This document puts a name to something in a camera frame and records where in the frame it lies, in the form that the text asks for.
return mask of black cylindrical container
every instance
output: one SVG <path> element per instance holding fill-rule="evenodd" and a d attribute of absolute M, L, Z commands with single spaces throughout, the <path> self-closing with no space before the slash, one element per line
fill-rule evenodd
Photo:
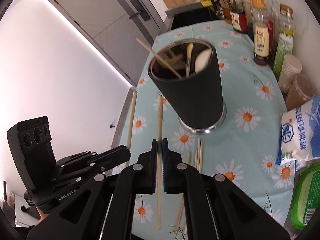
<path fill-rule="evenodd" d="M 182 76 L 178 79 L 168 68 L 153 58 L 148 74 L 158 89 L 167 98 L 179 116 L 181 125 L 192 133 L 209 133 L 217 128 L 226 117 L 226 107 L 222 98 L 219 63 L 215 48 L 203 40 L 182 40 L 162 49 L 158 54 L 166 58 L 171 50 L 175 55 L 183 54 L 186 58 L 187 46 L 193 43 L 190 76 L 186 78 L 185 65 L 175 67 Z M 195 72 L 195 59 L 205 49 L 211 49 L 211 58 L 207 67 Z"/>

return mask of door handle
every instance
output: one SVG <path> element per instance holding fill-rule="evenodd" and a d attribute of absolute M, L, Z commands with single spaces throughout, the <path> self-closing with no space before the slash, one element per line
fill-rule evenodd
<path fill-rule="evenodd" d="M 137 15 L 141 14 L 142 11 L 137 11 L 135 14 L 132 14 L 131 16 L 129 16 L 129 19 L 132 19 L 133 17 L 136 17 Z"/>
<path fill-rule="evenodd" d="M 133 17 L 140 15 L 141 18 L 144 21 L 150 20 L 150 16 L 148 15 L 147 11 L 144 9 L 144 7 L 142 6 L 142 4 L 139 2 L 139 0 L 130 0 L 130 2 L 132 3 L 132 5 L 135 7 L 135 9 L 137 10 L 137 12 L 133 15 L 131 15 L 129 17 L 129 19 L 132 19 Z"/>

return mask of camera lens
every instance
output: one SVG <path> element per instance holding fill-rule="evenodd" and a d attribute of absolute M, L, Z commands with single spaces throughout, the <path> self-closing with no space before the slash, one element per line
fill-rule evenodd
<path fill-rule="evenodd" d="M 30 148 L 31 147 L 31 144 L 32 144 L 32 140 L 31 140 L 31 136 L 26 133 L 23 137 L 23 142 L 24 142 L 24 145 L 27 147 L 27 148 Z"/>
<path fill-rule="evenodd" d="M 39 127 L 35 128 L 33 131 L 33 137 L 35 138 L 36 143 L 40 143 L 42 139 L 41 130 Z"/>
<path fill-rule="evenodd" d="M 49 129 L 48 129 L 48 127 L 45 125 L 44 127 L 43 127 L 43 134 L 44 134 L 44 136 L 48 136 L 48 134 L 49 134 Z"/>

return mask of screw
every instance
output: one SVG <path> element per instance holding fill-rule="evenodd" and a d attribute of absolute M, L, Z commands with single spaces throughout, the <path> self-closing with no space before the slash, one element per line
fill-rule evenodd
<path fill-rule="evenodd" d="M 143 166 L 142 166 L 142 164 L 140 164 L 140 163 L 136 163 L 135 165 L 132 166 L 132 168 L 133 168 L 135 171 L 140 171 L 140 170 L 142 170 Z"/>
<path fill-rule="evenodd" d="M 222 174 L 217 174 L 216 176 L 214 176 L 214 178 L 216 179 L 216 181 L 223 182 L 226 177 L 223 176 Z"/>
<path fill-rule="evenodd" d="M 103 181 L 104 180 L 104 175 L 103 174 L 97 174 L 94 176 L 95 181 Z"/>
<path fill-rule="evenodd" d="M 177 165 L 177 168 L 178 168 L 179 170 L 185 170 L 185 169 L 187 168 L 187 165 L 186 165 L 185 163 L 179 163 L 179 164 Z"/>

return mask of light blue tablecloth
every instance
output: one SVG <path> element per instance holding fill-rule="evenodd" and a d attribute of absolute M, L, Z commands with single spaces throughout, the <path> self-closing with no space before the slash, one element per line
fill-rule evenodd
<path fill-rule="evenodd" d="M 247 35 L 234 32 L 224 21 L 164 33 L 156 38 L 153 49 L 159 51 L 174 41 L 188 38 L 204 39 L 215 46 L 227 105 L 222 126 L 201 136 L 204 142 L 202 173 L 225 174 L 283 225 L 292 198 L 294 163 L 283 167 L 274 164 L 280 113 L 286 112 L 286 107 L 273 72 L 268 66 L 253 62 L 252 41 Z M 137 161 L 140 153 L 150 151 L 152 140 L 157 138 L 157 97 L 161 93 L 147 74 L 151 58 L 149 55 L 137 87 L 130 164 Z M 128 119 L 120 140 L 123 145 L 127 140 Z M 191 151 L 193 165 L 197 137 L 183 130 L 166 100 L 163 119 L 163 138 L 168 138 L 169 148 L 181 153 L 184 161 Z M 122 168 L 115 168 L 114 173 Z M 147 240 L 175 239 L 173 231 L 179 201 L 179 195 L 162 194 L 162 229 L 157 230 L 156 195 L 137 196 L 132 233 Z M 185 226 L 184 215 L 180 226 L 182 229 Z M 180 232 L 176 239 L 182 239 Z"/>

